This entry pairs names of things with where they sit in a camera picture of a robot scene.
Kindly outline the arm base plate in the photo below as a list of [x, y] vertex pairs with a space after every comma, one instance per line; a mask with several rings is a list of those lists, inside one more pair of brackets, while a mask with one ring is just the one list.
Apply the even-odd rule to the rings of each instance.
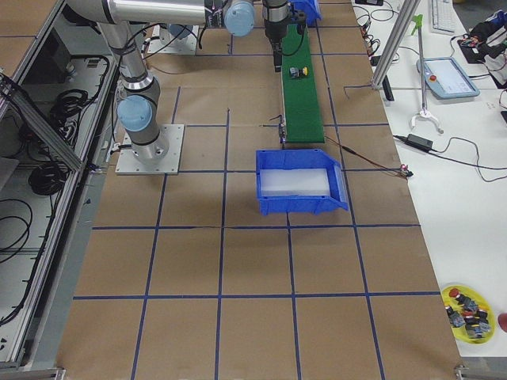
[[184, 132], [184, 124], [161, 124], [158, 139], [146, 146], [132, 143], [126, 132], [124, 144], [131, 147], [120, 151], [116, 163], [116, 174], [178, 175]]
[[147, 53], [153, 54], [158, 51], [172, 55], [194, 55], [198, 31], [197, 25], [162, 24], [155, 26]]

